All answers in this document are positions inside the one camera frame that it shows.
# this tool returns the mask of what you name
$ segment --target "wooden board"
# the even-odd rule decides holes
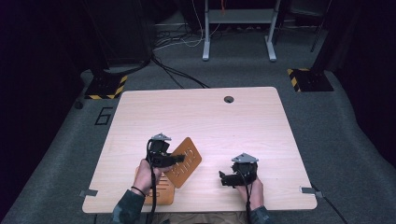
[[[156,212],[245,211],[237,190],[219,179],[219,171],[231,172],[231,159],[243,152],[259,159],[267,209],[317,206],[315,196],[300,192],[310,182],[276,89],[254,87],[124,92],[89,186],[98,192],[85,198],[84,212],[112,212],[157,133],[172,138],[168,151],[190,137],[202,162],[175,189],[173,203],[158,205]],[[150,209],[144,205],[142,211]]]
[[[172,204],[174,197],[175,197],[175,186],[169,180],[169,178],[162,174],[158,185],[156,186],[156,196],[157,196],[157,204],[159,205],[169,205]],[[153,202],[153,191],[152,189],[149,191],[146,199],[145,204],[152,204]]]
[[[199,163],[201,163],[202,157],[189,137],[184,139],[175,151],[172,152],[172,155],[185,155],[183,162],[177,162],[171,171],[165,172],[165,175],[175,187],[180,189],[192,172],[198,167]]]

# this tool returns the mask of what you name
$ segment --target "wire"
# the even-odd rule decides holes
[[[135,73],[137,71],[139,71],[140,69],[146,67],[149,64],[149,60],[147,61],[143,61],[141,64],[139,64],[136,68],[131,68],[122,72],[118,72],[118,73],[110,73],[110,72],[105,72],[105,74],[113,76],[113,77],[123,77],[123,76],[127,76],[130,75],[132,73]]]
[[[222,38],[223,36],[226,36],[223,32],[219,32],[219,36],[214,36],[214,34],[215,34],[215,32],[219,29],[219,26],[220,26],[220,24],[218,24],[218,26],[216,27],[216,29],[209,35],[212,39],[213,39],[213,37],[215,37],[216,39],[220,39],[220,38]],[[252,30],[252,29],[246,29],[246,31],[237,31],[237,32],[233,32],[233,33],[228,33],[227,35],[241,35],[241,34],[247,34],[247,33],[252,33],[252,32],[254,32],[254,30]],[[160,46],[160,47],[157,47],[157,48],[155,48],[154,49],[154,51],[155,50],[158,50],[158,49],[164,49],[164,48],[166,48],[166,47],[170,47],[170,46],[174,46],[174,45],[179,45],[179,44],[186,44],[186,43],[193,43],[193,42],[201,42],[202,40],[203,40],[203,38],[201,37],[200,39],[198,39],[198,40],[191,40],[191,41],[185,41],[185,39],[182,39],[182,38],[180,38],[180,39],[176,39],[176,40],[181,40],[182,42],[178,42],[178,43],[170,43],[170,44],[167,44],[167,45],[163,45],[163,46]]]
[[[171,36],[171,33],[178,33],[178,32],[179,32],[179,29],[180,29],[181,27],[184,27],[184,29],[185,29],[185,32],[184,32],[182,35]],[[187,25],[184,24],[184,25],[179,26],[179,27],[178,27],[176,30],[174,30],[174,31],[160,31],[160,32],[158,32],[158,34],[157,34],[158,40],[157,40],[157,42],[156,42],[156,44],[155,44],[155,47],[156,47],[156,48],[164,47],[164,46],[166,46],[167,44],[172,43],[172,41],[174,41],[174,40],[180,40],[180,39],[182,39],[182,38],[184,38],[184,37],[190,38],[191,35],[192,35],[192,33],[189,33],[186,27],[187,27]]]
[[[197,40],[191,40],[191,41],[187,41],[187,39],[192,37],[192,33],[186,31],[186,33],[184,35],[176,35],[176,36],[170,36],[166,39],[160,39],[157,41],[157,44],[155,45],[155,50],[158,49],[163,49],[169,46],[173,46],[173,45],[179,45],[179,44],[186,44],[188,47],[195,47],[197,46],[202,40],[202,37],[199,37],[199,39]],[[198,42],[197,44],[195,44],[194,46],[188,45],[188,43],[195,43]]]
[[[198,83],[202,88],[210,88],[210,87],[207,86],[205,83],[201,82],[200,80],[196,79],[195,77],[192,77],[192,76],[190,76],[190,75],[187,75],[186,73],[177,71],[177,70],[174,69],[174,68],[171,68],[171,67],[169,67],[169,66],[164,65],[164,64],[161,62],[161,59],[158,58],[158,57],[155,57],[155,55],[152,55],[151,60],[152,60],[154,63],[156,63],[158,66],[160,66],[160,67],[169,75],[169,77],[172,78],[172,79],[176,82],[176,84],[177,84],[181,89],[184,89],[184,87],[173,77],[172,74],[177,75],[177,76],[181,76],[181,77],[185,77],[185,78],[188,78],[188,79],[190,79],[190,80],[193,80],[193,81],[195,81],[196,83]]]
[[[149,169],[151,171],[152,206],[151,206],[151,212],[149,213],[148,218],[146,219],[147,224],[150,224],[152,222],[152,219],[154,217],[155,207],[157,206],[157,186],[155,184],[156,180],[155,180],[154,168],[152,167],[152,161],[149,155],[149,146],[151,142],[152,139],[149,139],[147,144],[147,159],[148,159]]]
[[[314,188],[316,191],[319,191],[317,187],[315,187],[314,184],[311,182],[312,188]],[[344,223],[347,224],[347,220],[344,218],[344,216],[338,211],[338,209],[330,202],[330,200],[326,197],[323,196],[324,200],[332,207],[332,209],[337,213],[337,215],[344,221]]]
[[[250,224],[251,220],[250,220],[250,195],[251,195],[251,191],[253,189],[253,183],[251,183],[250,185],[250,192],[248,192],[248,184],[247,181],[245,179],[245,177],[242,175],[242,172],[240,170],[238,170],[238,174],[240,174],[242,176],[242,180],[244,181],[244,185],[245,185],[245,189],[247,191],[247,204],[246,204],[246,209],[247,209],[247,223]]]
[[[198,20],[198,24],[199,24],[199,27],[200,27],[200,30],[201,30],[201,36],[200,36],[200,38],[199,38],[198,40],[186,41],[186,39],[183,38],[184,36],[181,36],[179,39],[177,39],[177,36],[175,36],[175,37],[173,37],[173,38],[170,38],[170,40],[175,40],[175,39],[176,39],[176,40],[180,40],[180,41],[182,41],[182,42],[179,42],[179,43],[169,43],[169,44],[164,45],[164,46],[157,46],[157,48],[156,48],[155,50],[163,49],[163,48],[166,48],[166,47],[170,47],[170,46],[174,46],[174,45],[179,45],[179,44],[185,44],[186,46],[188,46],[188,47],[190,47],[190,48],[194,48],[194,47],[197,47],[197,46],[202,42],[202,40],[204,40],[204,28],[202,27],[201,21],[199,20],[198,13],[197,13],[196,8],[195,8],[194,0],[191,0],[191,2],[192,2],[192,7],[193,7],[194,13],[195,13],[195,18]],[[216,27],[216,29],[209,35],[209,38],[219,29],[220,25],[221,25],[221,23],[219,23],[218,26]]]

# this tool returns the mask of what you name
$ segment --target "table hole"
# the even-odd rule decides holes
[[[233,97],[232,96],[226,96],[224,97],[224,102],[227,104],[230,104],[233,102]]]

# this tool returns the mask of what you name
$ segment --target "brown cardboard piece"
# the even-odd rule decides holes
[[[161,174],[160,181],[157,185],[157,204],[159,205],[169,205],[173,203],[175,196],[175,186],[166,177],[166,175]],[[153,194],[152,189],[149,191],[148,196],[145,199],[145,204],[152,204]]]
[[[201,163],[202,157],[189,137],[185,138],[172,153],[172,156],[176,155],[185,155],[186,157],[183,162],[173,165],[172,170],[165,172],[165,175],[179,189]]]

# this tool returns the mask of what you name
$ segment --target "metal bracket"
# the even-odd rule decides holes
[[[305,193],[305,194],[313,194],[318,198],[324,198],[324,194],[322,193],[322,191],[316,191],[313,188],[303,188],[300,187],[300,192],[301,193]]]
[[[96,190],[96,189],[86,189],[86,190],[82,190],[80,193],[79,193],[79,197],[82,197],[82,198],[85,198],[85,196],[92,196],[92,197],[95,197],[96,196],[96,194],[98,193],[98,191]]]
[[[250,156],[250,155],[248,155],[247,153],[244,152],[241,155],[233,158],[231,161],[238,162],[238,163],[244,163],[244,162],[253,163],[253,162],[259,161],[259,159],[254,158],[254,157],[252,157],[252,156]]]
[[[166,141],[166,140],[171,141],[171,140],[172,140],[172,138],[167,137],[167,136],[166,136],[165,134],[163,134],[163,133],[156,134],[156,135],[152,136],[151,139],[152,139],[152,140],[162,140],[162,141]]]

